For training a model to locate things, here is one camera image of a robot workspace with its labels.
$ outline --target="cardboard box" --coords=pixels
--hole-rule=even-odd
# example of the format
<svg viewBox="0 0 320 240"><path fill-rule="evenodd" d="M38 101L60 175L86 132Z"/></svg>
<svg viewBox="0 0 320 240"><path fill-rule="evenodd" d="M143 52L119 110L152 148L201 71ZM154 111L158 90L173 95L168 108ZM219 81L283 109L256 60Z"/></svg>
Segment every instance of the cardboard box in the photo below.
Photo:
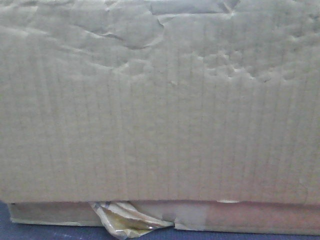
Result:
<svg viewBox="0 0 320 240"><path fill-rule="evenodd" d="M1 200L319 206L319 8L0 2Z"/></svg>

